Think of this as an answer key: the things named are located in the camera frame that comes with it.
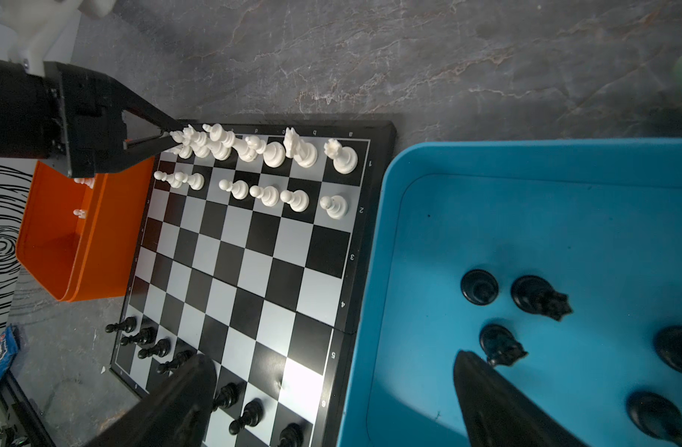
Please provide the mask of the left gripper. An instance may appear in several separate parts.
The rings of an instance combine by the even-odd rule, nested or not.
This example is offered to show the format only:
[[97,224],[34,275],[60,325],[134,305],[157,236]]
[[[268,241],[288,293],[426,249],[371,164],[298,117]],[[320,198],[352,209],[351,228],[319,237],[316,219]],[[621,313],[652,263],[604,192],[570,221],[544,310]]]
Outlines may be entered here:
[[[48,162],[70,178],[118,173],[173,148],[177,119],[106,74],[47,63],[28,74],[0,60],[0,158]],[[128,137],[123,141],[123,124]]]

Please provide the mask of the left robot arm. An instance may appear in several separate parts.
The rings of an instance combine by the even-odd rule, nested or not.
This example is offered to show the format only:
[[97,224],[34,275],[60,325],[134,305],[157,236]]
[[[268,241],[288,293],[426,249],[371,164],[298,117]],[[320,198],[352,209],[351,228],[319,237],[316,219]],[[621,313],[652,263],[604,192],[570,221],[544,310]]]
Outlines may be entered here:
[[45,161],[69,178],[119,173],[173,147],[181,123],[115,78],[46,54],[76,12],[112,1],[0,1],[17,39],[0,60],[0,158]]

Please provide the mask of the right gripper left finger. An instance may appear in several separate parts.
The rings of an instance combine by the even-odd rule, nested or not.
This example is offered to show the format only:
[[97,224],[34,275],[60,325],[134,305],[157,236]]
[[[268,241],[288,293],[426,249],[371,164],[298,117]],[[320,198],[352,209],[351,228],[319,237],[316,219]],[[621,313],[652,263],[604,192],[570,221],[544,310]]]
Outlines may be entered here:
[[90,446],[200,446],[213,411],[213,361],[197,354]]

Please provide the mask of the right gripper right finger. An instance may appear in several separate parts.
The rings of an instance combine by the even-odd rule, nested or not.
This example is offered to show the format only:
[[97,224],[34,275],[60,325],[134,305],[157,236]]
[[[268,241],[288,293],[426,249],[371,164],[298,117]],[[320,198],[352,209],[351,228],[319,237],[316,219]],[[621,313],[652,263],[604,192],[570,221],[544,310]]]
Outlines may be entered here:
[[453,377],[470,445],[584,444],[477,354],[460,350]]

